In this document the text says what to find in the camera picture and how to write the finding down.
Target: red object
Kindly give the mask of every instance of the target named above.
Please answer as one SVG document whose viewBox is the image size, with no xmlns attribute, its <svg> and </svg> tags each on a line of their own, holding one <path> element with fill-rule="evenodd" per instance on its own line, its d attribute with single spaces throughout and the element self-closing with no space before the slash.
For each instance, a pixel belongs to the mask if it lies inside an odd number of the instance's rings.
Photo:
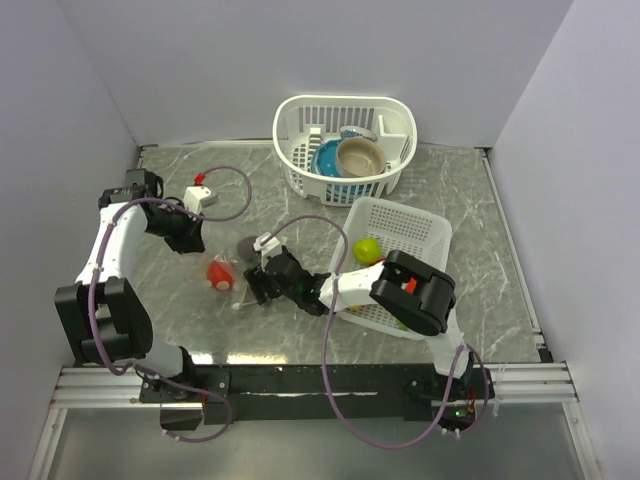
<svg viewBox="0 0 640 480">
<path fill-rule="evenodd" d="M 204 182 L 205 178 L 206 175 L 204 173 L 199 173 L 198 175 L 196 175 L 196 178 L 193 179 L 193 183 L 196 185 L 202 185 L 202 182 Z"/>
<path fill-rule="evenodd" d="M 225 292 L 233 288 L 233 269 L 226 262 L 212 261 L 207 267 L 207 280 L 218 291 Z"/>
<path fill-rule="evenodd" d="M 407 288 L 405 290 L 409 293 L 413 293 L 417 285 L 418 282 L 416 281 L 416 279 L 412 278 L 411 280 L 409 280 L 409 283 L 407 284 Z"/>
</svg>

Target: beige bowl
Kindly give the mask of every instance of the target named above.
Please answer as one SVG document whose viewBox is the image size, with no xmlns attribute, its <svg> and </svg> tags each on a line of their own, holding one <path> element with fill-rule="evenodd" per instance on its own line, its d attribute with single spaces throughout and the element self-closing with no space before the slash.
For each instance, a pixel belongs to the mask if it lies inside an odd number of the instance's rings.
<svg viewBox="0 0 640 480">
<path fill-rule="evenodd" d="M 384 152 L 375 143 L 363 137 L 347 138 L 336 151 L 336 169 L 341 177 L 371 177 L 384 172 Z"/>
</svg>

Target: black mounting plate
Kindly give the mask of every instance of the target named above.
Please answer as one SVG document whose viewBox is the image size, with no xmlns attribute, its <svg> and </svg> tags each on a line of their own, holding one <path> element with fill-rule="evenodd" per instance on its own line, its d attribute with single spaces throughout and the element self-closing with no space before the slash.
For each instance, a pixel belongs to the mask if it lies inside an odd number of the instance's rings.
<svg viewBox="0 0 640 480">
<path fill-rule="evenodd" d="M 446 383 L 431 364 L 330 365 L 329 376 L 337 403 L 347 418 L 433 420 L 431 401 L 442 399 Z M 233 405 L 234 421 L 335 418 L 319 365 L 196 365 L 196 378 L 203 389 L 227 396 Z M 141 389 L 141 403 L 191 402 L 200 409 L 205 400 L 205 424 L 220 424 L 226 419 L 226 409 L 220 402 L 200 395 L 176 399 L 161 383 L 145 384 L 148 386 Z M 454 382 L 449 400 L 466 400 L 471 389 L 477 398 L 484 396 L 479 368 L 471 370 L 466 384 Z M 494 396 L 490 382 L 489 397 Z"/>
</svg>

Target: mesh basket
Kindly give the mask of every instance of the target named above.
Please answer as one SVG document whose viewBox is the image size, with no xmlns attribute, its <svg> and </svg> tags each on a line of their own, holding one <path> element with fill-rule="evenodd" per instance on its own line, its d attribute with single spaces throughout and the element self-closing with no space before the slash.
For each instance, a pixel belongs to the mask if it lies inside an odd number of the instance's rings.
<svg viewBox="0 0 640 480">
<path fill-rule="evenodd" d="M 402 250 L 432 267 L 444 271 L 447 266 L 451 224 L 446 218 L 424 210 L 377 198 L 360 198 L 353 204 L 344 224 L 349 245 L 362 238 L 375 238 L 384 256 L 390 250 Z M 338 245 L 331 258 L 330 271 L 334 271 L 344 242 Z M 349 252 L 342 272 L 365 268 Z M 372 328 L 396 337 L 422 340 L 423 335 L 408 331 L 393 315 L 380 305 L 365 305 L 357 311 L 343 310 L 338 316 L 363 327 Z"/>
</svg>

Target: dish rack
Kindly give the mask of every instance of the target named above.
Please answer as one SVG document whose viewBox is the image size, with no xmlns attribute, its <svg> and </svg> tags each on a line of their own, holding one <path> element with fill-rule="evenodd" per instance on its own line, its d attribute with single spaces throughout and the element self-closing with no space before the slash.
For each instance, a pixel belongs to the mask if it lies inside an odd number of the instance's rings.
<svg viewBox="0 0 640 480">
<path fill-rule="evenodd" d="M 386 171 L 363 178 L 330 178 L 311 173 L 316 149 L 340 138 L 340 128 L 371 130 L 387 160 Z M 283 102 L 273 121 L 273 138 L 284 176 L 300 196 L 325 205 L 350 206 L 360 197 L 380 197 L 395 188 L 418 144 L 411 110 L 392 98 L 300 95 Z"/>
</svg>

